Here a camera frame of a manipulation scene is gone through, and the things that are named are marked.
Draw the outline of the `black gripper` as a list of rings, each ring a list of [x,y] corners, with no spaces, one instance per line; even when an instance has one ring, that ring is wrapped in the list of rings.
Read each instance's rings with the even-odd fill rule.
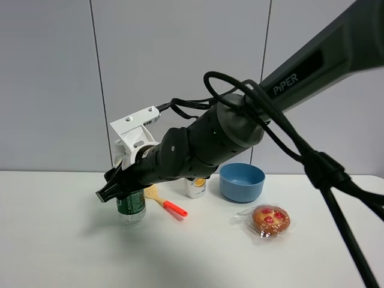
[[[122,170],[114,167],[104,174],[106,184],[95,194],[102,203],[122,198],[131,192],[162,182],[158,146],[140,151],[139,159]]]

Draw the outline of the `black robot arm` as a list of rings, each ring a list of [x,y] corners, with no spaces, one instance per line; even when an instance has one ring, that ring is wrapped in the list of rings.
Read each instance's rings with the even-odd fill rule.
[[[274,121],[296,145],[289,156],[304,166],[315,188],[335,187],[382,205],[382,196],[354,187],[343,167],[314,151],[284,115],[351,74],[381,67],[383,2],[356,1],[259,84],[206,73],[203,81],[212,97],[204,114],[188,127],[169,129],[161,142],[148,131],[160,117],[157,107],[113,122],[125,156],[105,174],[97,196],[107,202],[160,182],[208,178],[221,163],[258,144],[269,131],[267,123]]]

